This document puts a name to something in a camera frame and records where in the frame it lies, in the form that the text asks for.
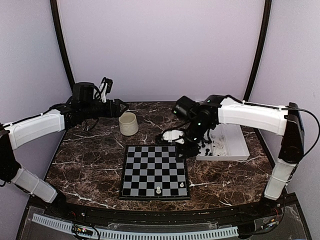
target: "white chess piece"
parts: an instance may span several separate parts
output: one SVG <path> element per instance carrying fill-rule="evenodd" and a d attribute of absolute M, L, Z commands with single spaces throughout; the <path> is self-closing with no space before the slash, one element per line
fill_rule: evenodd
<path fill-rule="evenodd" d="M 157 194 L 160 194 L 161 193 L 161 188 L 159 186 L 156 187 L 156 191 L 155 191 Z"/>

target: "white plastic box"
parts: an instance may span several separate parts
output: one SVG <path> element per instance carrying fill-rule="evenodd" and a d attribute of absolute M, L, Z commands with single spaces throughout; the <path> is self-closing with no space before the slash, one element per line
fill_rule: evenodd
<path fill-rule="evenodd" d="M 211 144 L 199 143 L 200 153 L 197 160 L 246 161 L 250 156 L 245 137 L 239 125 L 219 124 L 209 134 Z"/>

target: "white mug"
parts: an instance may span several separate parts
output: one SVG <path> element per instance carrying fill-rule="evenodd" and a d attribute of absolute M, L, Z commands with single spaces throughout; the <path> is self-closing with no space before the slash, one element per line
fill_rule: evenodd
<path fill-rule="evenodd" d="M 139 130 L 137 117 L 132 112 L 125 112 L 119 117 L 120 132 L 125 136 L 132 136 Z"/>

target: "black pole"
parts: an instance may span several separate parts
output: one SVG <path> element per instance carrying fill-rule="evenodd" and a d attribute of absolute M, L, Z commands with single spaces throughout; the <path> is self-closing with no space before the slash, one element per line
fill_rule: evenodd
<path fill-rule="evenodd" d="M 269 17 L 270 17 L 270 12 L 271 12 L 271 3 L 272 3 L 272 0 L 265 0 L 265 3 L 264 3 L 264 11 L 263 11 L 262 24 L 261 24 L 261 29 L 260 29 L 258 45 L 256 47 L 256 52 L 255 52 L 255 56 L 254 56 L 254 61 L 253 61 L 249 81 L 246 86 L 246 90 L 245 90 L 244 97 L 243 97 L 243 100 L 245 100 L 245 101 L 249 100 L 252 89 L 255 84 L 262 52 L 263 52 L 264 45 L 265 45 L 266 35 L 267 35 Z"/>
<path fill-rule="evenodd" d="M 72 90 L 74 88 L 75 79 L 74 79 L 74 76 L 71 71 L 71 66 L 70 66 L 70 62 L 68 59 L 64 36 L 62 33 L 57 0 L 50 0 L 50 4 L 51 4 L 51 12 L 52 12 L 53 24 L 54 24 L 54 28 L 55 28 L 56 39 L 58 41 L 65 73 L 68 78 L 70 88 Z"/>

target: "marble table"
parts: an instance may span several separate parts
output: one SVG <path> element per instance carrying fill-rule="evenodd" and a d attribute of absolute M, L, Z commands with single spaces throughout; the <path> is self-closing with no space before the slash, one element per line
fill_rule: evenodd
<path fill-rule="evenodd" d="M 154 144 L 156 135 L 181 123 L 173 102 L 133 102 L 139 131 L 123 136 L 117 118 L 101 118 L 96 127 L 70 129 L 57 150 L 46 181 L 73 204 L 135 211 L 185 211 L 236 206 L 259 201 L 272 167 L 250 127 L 242 127 L 250 157 L 246 162 L 187 159 L 190 200 L 119 200 L 126 145 Z"/>

